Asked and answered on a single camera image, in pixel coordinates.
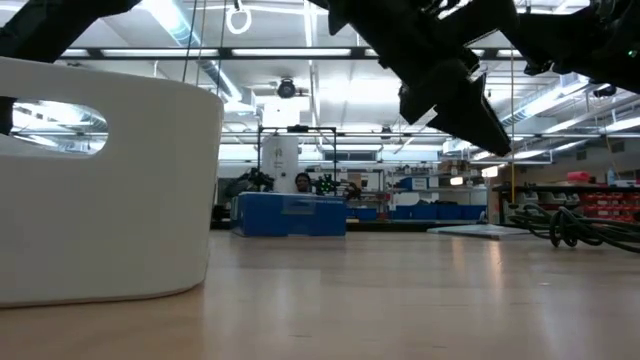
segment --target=shelf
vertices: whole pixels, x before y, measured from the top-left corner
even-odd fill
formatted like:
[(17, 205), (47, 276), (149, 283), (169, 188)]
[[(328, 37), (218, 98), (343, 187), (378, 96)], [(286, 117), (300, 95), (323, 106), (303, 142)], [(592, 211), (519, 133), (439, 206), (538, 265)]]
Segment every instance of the shelf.
[(393, 173), (395, 177), (462, 177), (462, 178), (470, 178), (470, 177), (482, 177), (482, 173), (478, 172), (475, 175), (472, 175), (471, 172), (461, 172), (457, 175), (451, 174), (451, 172), (435, 172), (435, 173)]
[[(565, 193), (640, 193), (640, 187), (600, 187), (600, 186), (516, 186), (516, 192), (565, 192)], [(511, 192), (511, 186), (500, 185), (492, 189), (496, 192)]]
[(392, 189), (392, 192), (417, 192), (417, 193), (439, 193), (439, 192), (459, 192), (459, 193), (470, 193), (470, 192), (483, 192), (487, 191), (487, 188), (431, 188), (427, 190), (408, 190), (408, 189)]
[(386, 220), (392, 224), (451, 224), (451, 225), (469, 225), (476, 224), (478, 220)]

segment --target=fluorescent light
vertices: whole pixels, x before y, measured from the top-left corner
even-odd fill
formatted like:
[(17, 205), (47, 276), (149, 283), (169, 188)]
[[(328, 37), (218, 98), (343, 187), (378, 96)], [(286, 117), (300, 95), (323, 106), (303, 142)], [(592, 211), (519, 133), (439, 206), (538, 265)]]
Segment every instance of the fluorescent light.
[(104, 56), (129, 56), (129, 57), (175, 57), (175, 56), (218, 56), (218, 50), (216, 49), (203, 49), (202, 53), (200, 49), (194, 48), (187, 51), (187, 49), (105, 49), (102, 50)]
[(482, 177), (484, 178), (498, 177), (498, 167), (492, 166), (486, 169), (482, 169)]
[(22, 6), (18, 5), (0, 5), (0, 11), (18, 12), (21, 8)]
[(462, 185), (464, 183), (464, 179), (461, 178), (461, 177), (451, 178), (449, 183), (451, 183), (451, 185), (453, 185), (453, 186)]
[(519, 152), (517, 154), (514, 155), (514, 158), (516, 159), (528, 159), (534, 156), (538, 156), (540, 154), (543, 154), (546, 150), (529, 150), (529, 151), (522, 151)]
[(307, 47), (313, 46), (313, 34), (311, 31), (311, 6), (312, 5), (310, 2), (304, 2), (304, 40)]
[(320, 82), (320, 99), (342, 104), (380, 104), (400, 103), (398, 79), (354, 79), (327, 80)]
[(184, 16), (173, 0), (142, 0), (142, 5), (167, 31), (184, 27)]
[[(484, 55), (483, 49), (471, 49), (476, 56), (482, 57)], [(373, 49), (366, 49), (364, 55), (367, 57), (378, 57), (378, 53)]]
[(31, 135), (31, 136), (28, 136), (28, 137), (16, 135), (16, 136), (14, 136), (14, 138), (20, 139), (22, 141), (27, 141), (27, 142), (30, 142), (30, 143), (38, 144), (38, 145), (43, 145), (43, 146), (50, 146), (50, 147), (58, 146), (58, 143), (56, 143), (54, 141), (51, 141), (51, 140), (49, 140), (47, 138), (43, 138), (42, 136), (37, 136), (37, 135)]
[(553, 10), (553, 14), (559, 15), (559, 14), (572, 14), (574, 11), (571, 10), (567, 10), (567, 8), (569, 6), (580, 6), (580, 7), (584, 7), (584, 1), (578, 1), (578, 0), (564, 0), (560, 3), (560, 5), (558, 5), (558, 7), (555, 8), (555, 10)]
[(572, 127), (573, 125), (575, 125), (575, 124), (577, 124), (579, 122), (580, 121), (576, 120), (576, 119), (563, 121), (560, 124), (557, 124), (557, 125), (554, 125), (554, 126), (548, 128), (547, 130), (543, 131), (543, 133), (550, 134), (550, 133), (566, 130), (566, 129)]
[(606, 134), (609, 132), (625, 130), (625, 129), (629, 129), (636, 126), (640, 126), (640, 117), (627, 119), (627, 120), (620, 120), (611, 125), (608, 125), (607, 127), (600, 129), (600, 133)]
[(68, 49), (62, 53), (62, 56), (84, 56), (88, 57), (89, 52), (85, 49)]
[[(516, 10), (518, 11), (518, 14), (526, 14), (527, 13), (527, 9), (526, 8), (518, 8)], [(531, 13), (532, 14), (551, 14), (553, 12), (551, 10), (548, 10), (548, 9), (531, 9)]]
[(484, 158), (488, 158), (489, 156), (493, 156), (493, 154), (488, 151), (483, 151), (473, 155), (473, 160), (482, 160)]
[[(338, 143), (338, 151), (377, 151), (380, 150), (380, 147), (383, 144), (340, 144)], [(383, 151), (395, 151), (398, 150), (402, 145), (390, 145), (385, 144)], [(322, 149), (325, 151), (333, 150), (333, 146), (331, 145), (323, 145)], [(440, 145), (407, 145), (403, 149), (403, 151), (441, 151), (442, 146)]]
[[(514, 57), (522, 57), (520, 51), (513, 50)], [(498, 50), (498, 57), (511, 57), (511, 50)]]
[(576, 142), (572, 142), (572, 143), (568, 143), (562, 146), (558, 146), (557, 148), (553, 149), (553, 151), (564, 151), (564, 150), (569, 150), (572, 147), (576, 147), (580, 144), (582, 144), (584, 142), (584, 140), (582, 141), (576, 141)]
[(349, 56), (350, 49), (233, 49), (234, 56)]

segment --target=blue container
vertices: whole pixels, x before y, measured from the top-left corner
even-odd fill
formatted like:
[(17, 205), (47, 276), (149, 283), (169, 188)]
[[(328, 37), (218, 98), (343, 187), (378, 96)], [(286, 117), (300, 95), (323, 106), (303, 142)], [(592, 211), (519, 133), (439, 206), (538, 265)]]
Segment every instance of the blue container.
[(391, 219), (409, 220), (413, 213), (413, 206), (398, 205), (395, 211), (390, 212)]
[(398, 181), (398, 185), (400, 186), (400, 188), (402, 189), (407, 189), (409, 191), (413, 190), (413, 181), (412, 178), (404, 178), (400, 181)]
[(243, 193), (233, 199), (231, 229), (242, 236), (344, 236), (344, 199), (298, 194)]
[(376, 209), (353, 209), (355, 211), (356, 218), (360, 221), (375, 221), (378, 218), (378, 211)]
[(487, 210), (486, 205), (463, 205), (462, 206), (462, 219), (463, 220), (479, 220), (480, 214)]
[(438, 205), (416, 205), (413, 208), (412, 218), (416, 220), (436, 220), (438, 218)]
[(438, 220), (461, 220), (462, 207), (460, 205), (438, 204)]

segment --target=ceiling pipe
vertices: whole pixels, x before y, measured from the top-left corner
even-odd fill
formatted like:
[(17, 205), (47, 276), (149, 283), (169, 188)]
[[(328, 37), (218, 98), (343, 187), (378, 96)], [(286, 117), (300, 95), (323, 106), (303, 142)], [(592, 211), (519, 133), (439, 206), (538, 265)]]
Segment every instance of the ceiling pipe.
[(515, 125), (570, 100), (573, 95), (595, 90), (598, 86), (589, 84), (587, 78), (576, 73), (560, 75), (558, 81), (522, 99), (513, 114), (511, 110), (503, 112), (499, 117), (500, 122), (505, 126)]
[[(181, 3), (176, 0), (143, 0), (142, 4), (178, 45), (191, 48), (193, 52), (197, 52), (198, 48), (203, 47), (200, 36), (191, 27)], [(242, 100), (242, 93), (219, 68), (218, 64), (211, 60), (196, 60), (196, 63), (209, 76), (214, 86), (219, 84), (219, 95), (223, 100), (238, 102)]]

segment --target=metal frame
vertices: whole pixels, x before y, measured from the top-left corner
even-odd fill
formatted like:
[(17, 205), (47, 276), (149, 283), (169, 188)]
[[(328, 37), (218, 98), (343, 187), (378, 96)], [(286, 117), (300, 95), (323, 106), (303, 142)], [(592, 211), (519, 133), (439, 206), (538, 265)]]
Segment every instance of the metal frame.
[[(492, 47), (471, 47), (480, 61), (510, 61), (511, 57), (499, 56), (500, 50), (510, 50)], [(109, 54), (110, 51), (120, 54)], [(240, 55), (235, 50), (258, 50), (271, 54)], [(319, 54), (320, 50), (338, 50), (344, 54)], [(520, 54), (515, 54), (515, 60), (524, 60)], [(161, 60), (378, 60), (378, 55), (369, 47), (202, 47), (187, 52), (179, 47), (82, 47), (70, 48), (60, 60), (108, 60), (108, 61), (161, 61)]]
[[(286, 134), (290, 134), (289, 136), (305, 136), (309, 134), (309, 131), (316, 131), (316, 135), (318, 136), (326, 136), (322, 132), (332, 132), (333, 133), (333, 181), (338, 181), (338, 129), (336, 127), (307, 127), (307, 126), (290, 126), (290, 127), (270, 127), (270, 126), (258, 126), (257, 134), (257, 151), (258, 151), (258, 171), (260, 171), (260, 162), (262, 160), (262, 133), (265, 130), (273, 130), (271, 133), (273, 136), (280, 136), (282, 133), (279, 133), (279, 130), (285, 130)], [(334, 196), (338, 196), (338, 189), (336, 188), (333, 192)]]
[[(264, 130), (286, 130), (286, 128), (262, 128), (259, 132), (229, 132), (223, 131), (222, 137), (254, 137), (256, 134), (264, 132)], [(309, 130), (324, 129), (325, 132), (333, 132), (334, 138), (337, 137), (359, 137), (359, 138), (379, 138), (382, 136), (391, 137), (408, 137), (408, 138), (421, 138), (421, 139), (448, 139), (452, 138), (451, 135), (446, 133), (422, 133), (422, 132), (394, 132), (394, 133), (372, 133), (372, 132), (338, 132), (335, 127), (309, 127)], [(24, 131), (12, 131), (11, 135), (38, 135), (38, 136), (91, 136), (91, 137), (106, 137), (109, 134), (107, 132), (62, 132), (62, 131), (38, 131), (38, 130), (24, 130)], [(322, 132), (316, 133), (278, 133), (279, 136), (300, 136), (300, 137), (323, 137), (326, 134)], [(576, 133), (515, 133), (513, 137), (521, 137), (524, 139), (574, 139), (574, 140), (588, 140), (588, 139), (640, 139), (640, 132), (624, 132), (624, 133), (612, 133), (612, 134), (576, 134)]]

